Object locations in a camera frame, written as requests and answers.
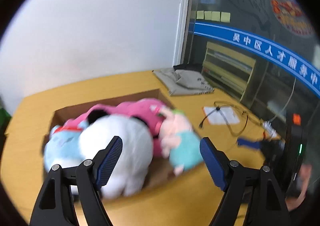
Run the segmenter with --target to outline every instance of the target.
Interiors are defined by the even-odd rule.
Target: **person's hand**
[[[312,170],[312,166],[310,164],[301,165],[301,168],[299,171],[299,176],[302,181],[301,193],[298,198],[293,198],[293,197],[286,198],[285,203],[287,204],[287,208],[289,211],[292,211],[298,208],[303,202],[303,200],[305,199],[309,181],[310,181],[311,170]]]

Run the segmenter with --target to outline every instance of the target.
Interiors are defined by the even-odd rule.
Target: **blue banner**
[[[282,45],[253,33],[222,25],[196,22],[194,34],[246,49],[293,74],[320,97],[320,72]]]

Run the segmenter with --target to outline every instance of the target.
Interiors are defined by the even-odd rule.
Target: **blue object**
[[[204,138],[200,141],[200,152],[214,184],[225,191],[228,185],[224,178],[223,168]]]
[[[320,97],[320,72],[290,49],[272,40],[240,29],[196,21],[194,34],[246,49],[272,62],[308,86]]]
[[[47,172],[56,163],[64,168],[78,166],[84,161],[80,154],[79,136],[86,127],[88,123],[84,120],[75,129],[59,125],[51,129],[50,139],[44,147],[43,154],[44,168]]]
[[[189,170],[203,161],[199,149],[199,137],[191,131],[176,134],[181,138],[177,148],[170,151],[169,162],[173,167],[183,165],[184,170]]]
[[[261,147],[260,141],[252,142],[244,139],[243,137],[238,137],[237,139],[238,146],[245,145],[247,147],[259,150]]]
[[[113,146],[111,147],[109,153],[106,155],[105,159],[98,168],[96,180],[96,185],[98,187],[102,187],[107,184],[113,172],[113,169],[115,168],[119,160],[119,157],[122,152],[122,147],[122,139],[118,137],[117,140],[114,142]]]

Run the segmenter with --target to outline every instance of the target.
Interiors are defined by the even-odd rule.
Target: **yellow table surface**
[[[229,101],[243,107],[219,89],[206,95],[169,97],[167,89],[151,71],[85,80],[24,98],[7,128],[1,180],[11,201],[27,222],[43,182],[41,145],[54,111],[153,89],[160,89],[176,108],[183,110],[197,133],[208,136],[230,160],[237,160],[251,168],[261,167],[263,156],[260,152],[237,147],[236,138],[230,135],[227,126],[213,126],[205,121],[203,129],[198,128],[204,118],[203,107],[213,106],[214,101]],[[244,123],[245,118],[240,118],[240,123],[232,126],[233,130],[240,131]],[[262,133],[261,127],[248,121],[243,135],[260,138]],[[104,202],[104,206],[115,226],[207,226],[222,196],[223,192],[213,184],[205,165],[201,164],[159,187],[142,190],[129,198]],[[235,225],[242,225],[245,212],[246,206],[243,205],[239,211],[241,218],[236,220]],[[87,225],[80,204],[76,204],[76,213],[80,225]]]

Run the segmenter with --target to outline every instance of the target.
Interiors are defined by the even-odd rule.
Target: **yellow sticky note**
[[[211,20],[212,20],[212,21],[219,22],[219,21],[220,21],[220,12],[218,12],[218,11],[212,11]]]
[[[212,12],[211,11],[204,11],[204,19],[211,20]]]
[[[221,12],[221,21],[224,23],[229,23],[230,22],[230,13],[226,13],[226,12]]]
[[[204,19],[204,11],[197,11],[197,19]]]

